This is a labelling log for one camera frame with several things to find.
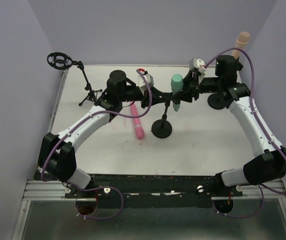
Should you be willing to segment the black round-base microphone stand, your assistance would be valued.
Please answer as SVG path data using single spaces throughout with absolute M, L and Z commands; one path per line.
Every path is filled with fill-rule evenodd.
M 222 110 L 226 107 L 231 98 L 229 89 L 237 84 L 237 71 L 239 70 L 238 60 L 231 55 L 220 55 L 215 62 L 215 92 L 208 99 L 208 105 L 215 110 Z

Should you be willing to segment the black clip round-base stand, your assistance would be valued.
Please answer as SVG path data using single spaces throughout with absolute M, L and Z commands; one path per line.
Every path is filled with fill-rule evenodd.
M 167 113 L 168 113 L 169 106 L 171 105 L 173 93 L 164 93 L 162 97 L 165 99 L 164 113 L 161 116 L 161 119 L 156 120 L 151 126 L 152 134 L 159 139 L 168 138 L 172 134 L 172 130 L 173 130 L 171 123 L 167 120 L 168 118 Z

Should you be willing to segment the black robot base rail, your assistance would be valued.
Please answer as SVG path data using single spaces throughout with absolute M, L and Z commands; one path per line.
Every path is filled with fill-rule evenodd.
M 96 174 L 85 191 L 65 194 L 80 208 L 209 208 L 212 198 L 241 197 L 215 176 Z

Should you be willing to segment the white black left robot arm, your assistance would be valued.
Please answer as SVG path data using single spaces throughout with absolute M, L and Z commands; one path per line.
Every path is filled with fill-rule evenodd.
M 153 77 L 142 68 L 136 72 L 141 79 L 139 85 L 130 81 L 124 71 L 112 71 L 105 91 L 83 117 L 58 134 L 49 132 L 43 137 L 37 162 L 41 168 L 42 181 L 48 182 L 50 178 L 45 174 L 50 174 L 56 180 L 79 189 L 85 189 L 90 184 L 91 176 L 77 166 L 76 152 L 79 147 L 115 117 L 142 118 L 154 104 L 156 97 L 153 95 Z M 141 102 L 145 112 L 140 115 L 126 115 L 121 112 L 123 102 L 137 101 Z

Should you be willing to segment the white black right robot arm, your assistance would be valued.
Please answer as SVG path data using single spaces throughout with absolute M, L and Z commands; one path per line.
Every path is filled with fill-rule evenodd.
M 244 131 L 254 158 L 243 167 L 223 171 L 218 178 L 226 187 L 261 185 L 286 174 L 286 147 L 267 126 L 254 100 L 254 92 L 237 81 L 242 64 L 232 55 L 215 58 L 215 76 L 206 77 L 207 64 L 199 58 L 189 63 L 182 80 L 182 90 L 175 94 L 180 101 L 191 102 L 209 93 L 208 105 L 216 110 L 227 108 Z

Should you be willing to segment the mint green microphone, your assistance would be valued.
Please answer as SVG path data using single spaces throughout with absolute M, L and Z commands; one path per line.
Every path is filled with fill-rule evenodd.
M 171 90 L 172 90 L 172 95 L 174 96 L 175 94 L 179 93 L 182 89 L 183 89 L 183 86 L 184 86 L 184 81 L 183 81 L 183 77 L 181 74 L 174 74 L 172 77 L 171 77 L 171 83 L 170 83 L 170 86 L 171 86 Z M 178 112 L 179 109 L 180 109 L 180 106 L 181 106 L 181 101 L 180 100 L 177 100 L 175 99 L 173 101 L 173 109 L 175 112 Z

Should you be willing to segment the peach microphone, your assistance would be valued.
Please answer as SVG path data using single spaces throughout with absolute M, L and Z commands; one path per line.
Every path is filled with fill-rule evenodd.
M 247 46 L 247 44 L 249 43 L 250 37 L 251 37 L 251 35 L 249 32 L 246 32 L 246 31 L 241 32 L 238 35 L 238 37 L 236 38 L 236 42 L 235 42 L 234 47 L 243 50 Z M 235 59 L 238 59 L 241 55 L 241 52 L 239 50 L 234 49 L 231 55 Z

